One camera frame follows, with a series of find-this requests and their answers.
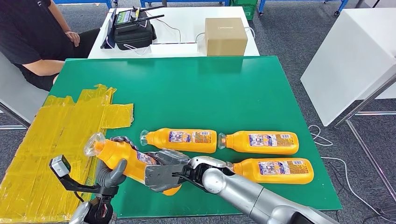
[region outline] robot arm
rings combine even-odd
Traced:
[[[163,177],[161,182],[180,177],[178,183],[189,181],[205,192],[222,197],[259,224],[338,224],[314,208],[292,202],[235,174],[231,167],[209,156],[192,158],[181,172],[175,172],[177,166],[148,166],[146,185],[156,182],[156,174]]]
[[[120,175],[125,162],[120,161],[118,169],[107,170],[106,180],[94,186],[80,185],[72,180],[68,173],[71,167],[59,169],[58,165],[67,163],[63,156],[50,162],[56,174],[67,190],[99,193],[89,202],[80,204],[73,215],[75,223],[112,224],[116,217],[110,204],[118,191],[118,184],[125,178]],[[145,184],[156,190],[156,186],[175,186],[188,181],[203,191],[216,194],[259,224],[338,224],[324,213],[283,198],[263,186],[252,182],[232,171],[226,162],[208,156],[190,159],[188,164],[153,165],[146,167]]]
[[[283,198],[240,175],[228,176],[217,168],[207,169],[204,188],[219,195],[244,215],[264,224],[338,224],[324,213]]]

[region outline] chair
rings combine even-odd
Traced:
[[[28,83],[2,53],[0,68],[0,110],[21,123],[21,126],[0,126],[0,130],[29,128],[48,92]]]

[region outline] gray carpet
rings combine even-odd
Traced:
[[[356,0],[350,0],[348,7],[354,7]],[[119,7],[139,6],[137,0],[120,0]],[[169,3],[169,7],[219,6],[218,3]],[[339,2],[321,1],[267,1],[264,15],[255,15],[250,26],[256,32],[256,44],[261,55],[277,55],[290,82],[294,95],[308,125],[321,126],[319,117],[313,108],[301,82],[305,68],[324,40],[336,18],[333,12],[338,9]],[[71,28],[83,32],[100,27],[107,7],[96,5],[60,6]],[[367,110],[396,110],[395,100],[377,100]],[[393,156],[396,145],[395,116],[388,117],[355,117],[353,123],[360,132],[367,146],[372,149],[392,186],[396,188],[396,160]],[[0,114],[0,124],[16,124],[5,114]],[[0,174],[4,176],[16,148],[20,144],[25,131],[0,131],[0,148],[3,158],[0,160]],[[346,124],[340,129],[331,126],[322,127],[323,137],[331,140],[332,147],[318,146],[322,156],[337,157],[348,164],[348,175],[354,191],[375,208],[394,205],[380,177],[371,166],[358,142]],[[344,209],[338,212],[326,212],[342,224],[361,224],[374,213],[347,189],[344,166],[338,161],[324,160],[327,171],[338,192]],[[252,223],[243,216],[189,217],[189,218],[155,218],[155,219],[124,219],[118,223],[170,224],[170,223]],[[366,224],[389,223],[374,217]]]

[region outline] white cable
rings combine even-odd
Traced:
[[[146,24],[144,24],[144,26],[142,26],[140,23],[139,23],[139,25],[140,25],[141,27],[146,28],[146,27],[147,27],[147,20],[146,20]]]
[[[251,27],[244,27],[245,29],[250,29],[253,33],[253,39],[256,39],[256,33]]]
[[[205,34],[205,32],[203,32],[203,33],[199,33],[196,37],[195,37],[195,43],[197,43],[197,41],[198,41],[198,37],[200,36],[200,35],[202,35],[202,34]]]
[[[311,133],[311,135],[313,135],[314,137],[313,137],[313,142],[315,142],[316,144],[318,144],[318,145],[320,145],[320,146],[332,146],[333,145],[333,143],[331,142],[331,141],[329,141],[329,140],[327,140],[327,139],[325,139],[325,138],[323,138],[322,136],[319,136],[320,135],[320,132],[321,132],[321,130],[320,130],[320,127],[319,126],[317,126],[317,125],[309,125],[308,126],[308,129],[310,129],[311,127],[316,127],[316,128],[318,128],[319,129],[319,132],[317,133],[317,134],[314,134],[314,133]],[[320,139],[323,139],[323,140],[325,140],[325,141],[327,141],[329,144],[322,144],[322,143],[319,143],[319,142],[316,142],[315,141],[315,139],[316,138],[320,138]]]
[[[126,48],[132,50],[132,51],[135,52],[137,55],[144,55],[144,54],[146,53],[147,49],[149,49],[149,47],[146,47],[146,48],[144,49],[143,53],[139,54],[139,53],[136,52],[136,50],[137,50],[137,49],[140,49],[140,48],[136,48],[136,47],[131,46],[131,45],[129,45],[129,44],[124,44],[124,47],[126,47]]]
[[[182,42],[182,33],[180,32],[180,29],[177,29],[177,28],[173,28],[173,27],[171,27],[168,23],[165,23],[164,21],[162,21],[162,20],[160,20],[160,19],[156,19],[156,20],[158,20],[158,21],[160,21],[160,22],[163,22],[165,25],[167,25],[169,28],[171,28],[171,29],[175,29],[175,30],[177,30],[177,31],[179,31],[179,43],[181,43]]]
[[[108,40],[108,39],[109,39],[109,36],[106,37],[106,43],[107,43],[107,45],[109,45],[109,47],[110,47],[111,49],[114,49],[114,48],[109,44],[109,40]]]
[[[363,200],[361,197],[359,197],[354,190],[352,190],[351,184],[349,183],[348,179],[348,171],[347,171],[347,163],[343,161],[342,159],[339,158],[333,158],[333,157],[321,157],[322,159],[330,159],[330,160],[338,160],[344,163],[344,169],[345,169],[345,178],[346,178],[346,183],[348,184],[349,189],[351,190],[352,194],[355,195],[359,200],[361,200],[363,203],[365,203],[369,208],[371,208],[379,217],[385,219],[386,221],[389,221],[391,223],[396,223],[395,221],[391,221],[385,217],[382,216],[377,210],[375,210],[370,204],[368,204],[365,200]]]

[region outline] blue shelf frame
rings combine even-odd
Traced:
[[[106,3],[108,8],[112,8],[113,0],[54,0],[55,4],[76,4],[76,3]]]
[[[162,2],[161,0],[140,0],[141,7],[146,7],[147,3]],[[224,2],[225,6],[228,6],[230,0],[167,0],[167,2]]]
[[[263,14],[264,10],[264,5],[267,0],[260,0],[260,5],[259,5],[259,15]],[[290,0],[271,0],[271,1],[290,1]],[[294,1],[322,1],[323,3],[326,3],[328,1],[341,1],[341,5],[339,6],[338,10],[334,12],[334,15],[339,15],[339,13],[342,11],[342,9],[345,7],[345,5],[348,3],[348,0],[294,0]]]

